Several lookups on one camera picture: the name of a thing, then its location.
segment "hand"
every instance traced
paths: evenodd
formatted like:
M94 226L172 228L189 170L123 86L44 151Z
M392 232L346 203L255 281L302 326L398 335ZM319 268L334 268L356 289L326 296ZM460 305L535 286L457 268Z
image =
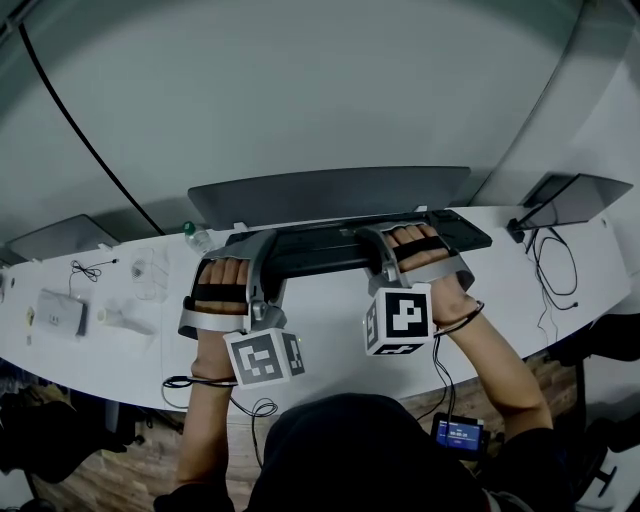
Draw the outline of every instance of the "hand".
M248 260L216 260L204 268L198 283L246 285L248 270ZM247 305L238 302L196 301L196 311L222 315L246 315ZM222 338L224 334L198 329L198 356L191 365L191 373L195 377L212 380L235 378L227 345Z
M385 238L389 246L394 248L437 235L433 227L420 224L394 229L386 234ZM398 262L398 267L401 272L408 272L448 257L449 253L446 249L421 251ZM431 283L433 321L439 326L451 325L463 320L475 310L476 305L476 301L462 289L455 275L446 276Z

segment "blue screen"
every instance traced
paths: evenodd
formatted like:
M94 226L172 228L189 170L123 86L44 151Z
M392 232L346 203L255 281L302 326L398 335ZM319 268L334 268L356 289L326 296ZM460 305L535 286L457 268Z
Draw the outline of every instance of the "blue screen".
M436 441L449 448L458 450L477 451L480 447L480 436L482 428L478 425L466 425L464 423L451 422L449 427L449 442L445 443L447 422L441 421L438 425L438 436Z

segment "black velcro strap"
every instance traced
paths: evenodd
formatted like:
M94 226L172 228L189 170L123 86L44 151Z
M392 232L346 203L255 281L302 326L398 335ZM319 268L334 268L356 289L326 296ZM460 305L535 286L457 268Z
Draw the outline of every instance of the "black velcro strap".
M442 238L439 236L431 236L429 238L421 238L420 240L414 240L408 244L399 245L394 247L393 252L396 255L397 261L406 260L409 256L419 253L420 251L432 251L434 249L446 249Z
M205 302L247 302L247 287L243 284L197 284L191 294L193 300Z

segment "person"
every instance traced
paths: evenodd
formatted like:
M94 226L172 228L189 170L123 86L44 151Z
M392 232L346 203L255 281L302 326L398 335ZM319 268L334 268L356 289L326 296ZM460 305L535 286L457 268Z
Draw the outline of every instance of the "person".
M386 236L396 247L434 235L432 227L420 225ZM425 251L399 267L406 272L446 257L444 249ZM247 267L246 261L217 260L205 268L200 283L246 284ZM454 275L434 282L431 294L439 327L465 319L477 306ZM246 311L246 305L237 303L196 306L212 313ZM233 378L222 334L198 333L193 375ZM395 400L344 394L281 415L267 436L264 466L247 510L573 510L565 454L533 374L482 314L451 339L504 418L506 443L482 481ZM156 499L156 511L233 510L225 483L230 394L229 389L193 386L177 488Z

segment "wooden floor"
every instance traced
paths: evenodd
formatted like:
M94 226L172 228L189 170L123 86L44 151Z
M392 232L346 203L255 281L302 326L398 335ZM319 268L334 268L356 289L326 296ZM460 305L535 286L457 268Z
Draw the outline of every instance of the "wooden floor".
M577 400L576 376L573 368L562 368L558 363L545 363L544 354L537 354L527 362L533 370L551 406L554 417L570 410ZM456 386L457 401L454 414L482 418L486 429L493 434L501 432L502 421L487 401L477 379ZM418 417L433 407L442 396L434 391L402 401L406 409ZM439 411L446 409L445 402ZM432 415L421 424L431 430ZM258 439L261 446L274 418L258 420ZM41 498L56 505L58 511L140 511L152 510L156 496L172 489L180 436L172 430L154 424L153 429L140 425L140 434L146 442L132 445L127 453L94 453L64 482L47 484L34 477ZM497 450L497 443L490 447ZM248 504L259 468L251 441L248 418L239 418L229 424L229 470L227 487L236 510Z

